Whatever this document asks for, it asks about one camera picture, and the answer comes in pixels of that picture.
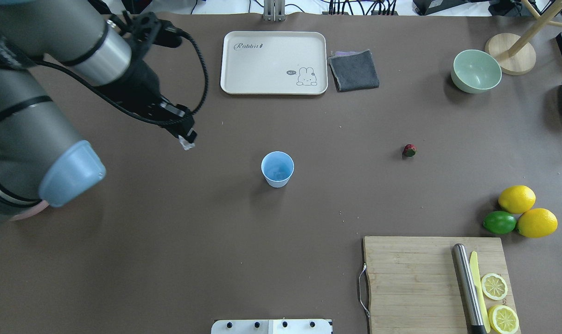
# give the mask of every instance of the strawberry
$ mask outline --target strawberry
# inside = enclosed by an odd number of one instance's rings
[[[404,147],[404,150],[402,151],[402,154],[408,157],[414,156],[416,153],[417,153],[417,148],[413,144],[407,144]]]

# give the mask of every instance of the gray cloth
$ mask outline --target gray cloth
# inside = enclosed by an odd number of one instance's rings
[[[370,50],[349,54],[337,52],[328,63],[337,81],[339,91],[370,89],[380,86],[376,67]]]

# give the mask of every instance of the lemon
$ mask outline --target lemon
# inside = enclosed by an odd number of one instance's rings
[[[493,300],[502,300],[508,294],[505,279],[498,274],[488,273],[481,279],[483,294]]]
[[[520,327],[518,315],[506,305],[491,306],[487,312],[489,324],[499,334],[514,334]]]
[[[530,210],[537,197],[527,186],[511,186],[499,195],[498,203],[507,212],[524,213]]]
[[[532,209],[518,218],[516,230],[525,237],[544,237],[557,230],[557,217],[547,209]]]

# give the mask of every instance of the plastic knife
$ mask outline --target plastic knife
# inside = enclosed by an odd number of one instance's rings
[[[479,308],[481,309],[481,317],[483,318],[485,332],[491,332],[491,325],[489,325],[489,319],[487,319],[487,307],[485,306],[483,289],[481,288],[481,276],[479,274],[479,260],[477,259],[477,252],[470,252],[468,265],[470,266],[470,273],[473,276],[474,286],[477,288],[477,298],[479,299]]]

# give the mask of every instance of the rabbit illustration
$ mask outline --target rabbit illustration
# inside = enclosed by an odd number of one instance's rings
[[[317,85],[316,75],[314,74],[314,69],[311,67],[300,68],[300,76],[298,76],[297,85]]]

